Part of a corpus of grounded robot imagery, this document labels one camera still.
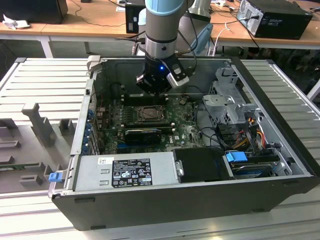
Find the black cable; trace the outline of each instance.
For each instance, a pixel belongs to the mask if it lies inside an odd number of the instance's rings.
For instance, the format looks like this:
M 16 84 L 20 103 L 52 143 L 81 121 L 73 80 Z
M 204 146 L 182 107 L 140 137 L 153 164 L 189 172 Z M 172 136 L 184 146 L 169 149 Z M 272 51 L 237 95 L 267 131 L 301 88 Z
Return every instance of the black cable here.
M 118 4 L 118 3 L 116 3 L 116 2 L 114 2 L 114 1 L 111 1 L 111 0 L 108 0 L 110 3 L 113 3 L 114 5 L 117 5 L 118 7 L 120 7 L 120 8 L 123 8 L 124 6 L 121 6 L 120 4 Z
M 192 25 L 192 27 L 193 27 L 194 35 L 195 35 L 195 45 L 194 45 L 194 48 L 190 48 L 190 49 L 191 49 L 191 51 L 194 51 L 194 50 L 197 48 L 197 46 L 198 46 L 198 35 L 197 35 L 196 27 L 195 27 L 194 21 L 193 21 L 193 19 L 192 19 L 192 17 L 191 17 L 191 13 L 190 13 L 188 7 L 189 7 L 189 3 L 188 3 L 188 0 L 186 0 L 186 12 L 187 12 L 188 15 L 189 15 L 189 18 L 190 18 L 190 21 L 191 21 L 191 25 Z
M 202 93 L 203 95 L 207 95 L 207 93 L 201 91 L 200 88 L 197 87 L 196 85 L 188 85 L 188 86 L 186 86 L 185 88 L 186 88 L 186 89 L 187 89 L 187 88 L 195 88 L 195 89 L 197 89 L 200 93 Z
M 259 47 L 259 45 L 256 43 L 256 41 L 254 40 L 254 38 L 253 38 L 252 35 L 251 35 L 251 32 L 250 32 L 249 29 L 248 29 L 248 22 L 249 22 L 249 19 L 246 21 L 246 30 L 248 31 L 248 34 L 249 34 L 250 38 L 252 39 L 252 41 L 254 42 L 254 44 L 257 46 L 258 52 L 259 52 L 259 51 L 260 51 L 260 47 Z
M 80 12 L 82 10 L 82 7 L 78 3 L 76 3 L 74 0 L 71 0 L 71 2 L 73 2 L 75 5 L 77 5 L 79 7 L 79 9 L 75 11 L 75 16 L 77 16 L 78 18 L 82 19 L 87 24 L 100 26 L 100 27 L 120 27 L 122 25 L 126 25 L 126 23 L 123 23 L 123 24 L 120 24 L 120 25 L 101 25 L 101 24 L 97 24 L 97 23 L 88 22 L 82 16 L 78 15 L 78 12 Z
M 204 102 L 201 101 L 201 102 L 198 104 L 198 107 L 196 108 L 196 113 L 195 113 L 195 118 L 194 118 L 195 127 L 202 133 L 202 135 L 204 135 L 205 137 L 209 138 L 210 140 L 212 140 L 212 141 L 220 144 L 220 142 L 219 142 L 218 140 L 216 140 L 216 139 L 210 137 L 209 135 L 207 135 L 206 133 L 204 133 L 204 132 L 202 131 L 202 128 L 200 129 L 199 126 L 198 126 L 198 123 L 197 123 L 198 119 L 197 119 L 197 118 L 198 118 L 198 112 L 199 112 L 199 108 L 200 108 L 200 104 L 201 104 L 201 103 L 204 104 Z
M 145 32 L 146 32 L 146 31 L 142 31 L 142 32 L 140 32 L 140 33 L 138 33 L 138 34 L 136 34 L 136 35 L 129 36 L 129 37 L 127 37 L 127 39 L 133 39 L 133 38 L 135 38 L 135 37 L 140 36 L 141 34 L 144 34 Z
M 235 20 L 235 21 L 227 21 L 226 23 L 227 24 L 233 24 L 233 23 L 236 23 L 236 22 L 240 22 L 242 20 L 250 20 L 250 19 L 252 19 L 252 18 L 250 17 L 250 18 L 240 19 L 240 20 Z M 212 22 L 212 24 L 225 24 L 225 22 Z
M 116 37 L 115 40 L 126 40 L 126 41 L 131 41 L 137 43 L 139 40 L 138 39 L 132 39 L 128 37 Z
M 211 39 L 213 46 L 215 47 L 215 41 L 213 40 L 212 36 L 210 37 L 210 39 Z
M 190 46 L 189 42 L 187 41 L 187 39 L 185 38 L 185 36 L 183 36 L 182 33 L 179 30 L 178 30 L 178 33 L 181 36 L 181 38 L 185 41 L 185 43 L 189 46 L 189 48 L 191 49 L 191 46 Z M 192 71 L 194 72 L 194 71 L 196 71 L 198 61 L 197 61 L 197 57 L 196 57 L 195 51 L 191 50 L 191 53 L 192 53 L 193 58 L 194 58 L 194 66 L 192 68 Z

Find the wooden desk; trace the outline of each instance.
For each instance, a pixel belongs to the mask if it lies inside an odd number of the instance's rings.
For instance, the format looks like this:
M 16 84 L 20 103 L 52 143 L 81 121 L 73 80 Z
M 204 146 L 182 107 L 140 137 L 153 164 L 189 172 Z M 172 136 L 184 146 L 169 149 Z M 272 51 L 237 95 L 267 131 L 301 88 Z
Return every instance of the wooden desk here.
M 81 0 L 66 0 L 68 14 L 62 24 L 31 23 L 31 28 L 11 30 L 0 24 L 0 39 L 10 40 L 37 40 L 41 42 L 43 51 L 47 58 L 52 58 L 50 41 L 72 41 L 85 42 L 86 51 L 89 52 L 88 42 L 113 42 L 117 37 L 128 37 L 126 33 L 126 20 L 124 12 L 117 12 L 116 5 L 108 0 L 93 0 L 92 3 L 81 3 Z M 238 2 L 228 4 L 237 7 Z M 305 9 L 320 6 L 318 3 L 298 1 L 298 4 Z M 229 13 L 215 12 L 211 15 L 212 23 L 225 23 L 236 20 Z M 255 47 L 247 30 L 241 23 L 228 25 L 231 31 L 224 31 L 219 37 L 220 46 Z M 212 38 L 216 39 L 219 32 L 224 28 L 223 24 L 213 26 Z M 285 40 L 271 38 L 255 38 L 261 48 L 284 48 L 284 49 L 320 49 L 320 13 L 315 14 L 314 20 L 310 22 L 300 40 Z
M 62 24 L 47 24 L 43 30 L 43 35 L 48 36 L 82 36 L 82 37 L 127 37 L 126 17 L 124 12 L 117 12 L 116 5 L 107 0 L 93 0 L 92 3 L 81 3 L 81 0 L 67 0 L 68 13 Z
M 233 7 L 239 7 L 239 3 L 230 4 Z M 307 1 L 298 1 L 303 9 L 320 7 L 319 3 Z M 220 7 L 221 10 L 228 10 L 226 7 Z M 225 23 L 237 20 L 230 17 L 231 14 L 224 12 L 215 12 L 211 15 L 211 23 Z M 278 49 L 320 49 L 320 13 L 313 14 L 314 17 L 305 29 L 300 40 L 272 39 L 272 38 L 254 38 L 256 43 L 262 48 L 278 48 Z M 239 46 L 239 47 L 255 47 L 256 45 L 249 36 L 248 31 L 240 22 L 227 25 L 231 31 L 225 30 L 221 33 L 218 42 L 221 46 Z M 224 24 L 214 24 L 211 37 L 216 39 L 219 32 L 225 28 Z
M 7 28 L 4 24 L 0 24 L 0 35 L 41 35 L 42 30 L 46 26 L 45 23 L 30 23 L 29 28 L 17 28 L 16 30 Z

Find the warning label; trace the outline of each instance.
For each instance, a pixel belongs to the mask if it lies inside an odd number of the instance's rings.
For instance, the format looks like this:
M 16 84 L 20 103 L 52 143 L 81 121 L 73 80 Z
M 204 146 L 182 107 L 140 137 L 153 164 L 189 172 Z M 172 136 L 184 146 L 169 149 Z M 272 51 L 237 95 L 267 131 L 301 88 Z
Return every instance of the warning label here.
M 152 185 L 150 159 L 113 161 L 111 185 L 114 188 Z

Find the metal frame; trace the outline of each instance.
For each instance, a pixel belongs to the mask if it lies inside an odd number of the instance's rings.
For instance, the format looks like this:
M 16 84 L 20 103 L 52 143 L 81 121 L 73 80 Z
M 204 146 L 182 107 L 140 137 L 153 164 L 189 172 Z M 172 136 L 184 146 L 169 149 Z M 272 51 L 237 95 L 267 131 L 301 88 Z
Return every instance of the metal frame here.
M 54 55 L 51 50 L 50 42 L 54 41 L 66 41 L 66 42 L 84 42 L 85 52 L 90 53 L 89 43 L 107 43 L 112 42 L 113 37 L 104 36 L 49 36 L 49 35 L 25 35 L 25 34 L 0 34 L 0 39 L 5 40 L 29 40 L 29 41 L 39 41 L 42 45 L 43 52 L 46 58 L 53 58 Z M 318 50 L 318 44 L 299 44 L 296 43 L 264 43 L 257 41 L 260 48 L 273 48 L 273 49 L 308 49 L 308 50 Z M 254 42 L 249 41 L 219 41 L 220 46 L 229 47 L 256 47 Z
M 319 184 L 320 166 L 315 159 L 303 146 L 242 62 L 236 58 L 232 59 L 230 64 L 236 65 L 237 74 L 243 77 L 241 80 L 244 85 L 252 90 L 253 96 L 257 97 L 257 101 L 260 102 L 259 106 L 273 122 L 277 133 L 280 132 L 282 142 L 288 143 L 286 146 L 292 148 L 293 158 L 299 165 L 302 165 L 301 162 L 304 163 L 304 166 L 301 167 L 303 174 L 220 182 L 195 182 L 182 185 L 154 185 L 144 186 L 143 189 L 137 187 L 75 191 L 81 162 L 81 156 L 79 156 L 79 158 L 72 160 L 65 189 L 57 191 L 52 196 L 54 204 L 67 216 L 76 229 L 128 227 L 249 212 L 268 212 L 287 197 L 306 193 Z M 101 155 L 89 157 L 90 162 L 95 164 Z M 230 193 L 237 196 L 236 201 L 229 197 Z M 273 195 L 273 197 L 266 199 L 266 195 Z M 129 205 L 126 204 L 127 199 L 130 199 Z M 140 212 L 139 208 L 132 208 L 132 206 L 141 203 L 146 211 Z M 106 211 L 93 210 L 103 209 L 104 206 L 113 206 L 114 208 L 108 208 Z M 123 214 L 116 215 L 119 212 L 116 206 L 121 206 L 122 211 L 130 213 L 127 219 L 122 218 Z M 189 209 L 188 214 L 179 214 L 181 209 Z M 140 215 L 138 219 L 134 218 L 137 214 Z M 89 215 L 91 221 L 83 220 Z

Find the blue plastic clip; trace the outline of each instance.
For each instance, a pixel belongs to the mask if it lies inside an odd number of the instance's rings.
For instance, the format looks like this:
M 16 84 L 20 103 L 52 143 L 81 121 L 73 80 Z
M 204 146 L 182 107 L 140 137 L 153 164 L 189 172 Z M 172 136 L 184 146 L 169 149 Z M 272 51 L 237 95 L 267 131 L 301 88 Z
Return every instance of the blue plastic clip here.
M 62 182 L 62 172 L 52 172 L 49 175 L 49 182 L 54 183 L 54 182 Z
M 245 154 L 244 151 L 231 151 L 229 153 L 227 153 L 226 155 L 226 159 L 228 160 L 228 162 L 247 162 L 248 158 Z
M 87 122 L 87 123 L 85 124 L 85 128 L 86 128 L 86 129 L 91 129 L 91 128 L 92 128 L 92 124 Z
M 88 110 L 88 119 L 92 119 L 94 116 L 94 111 L 92 111 L 91 109 Z

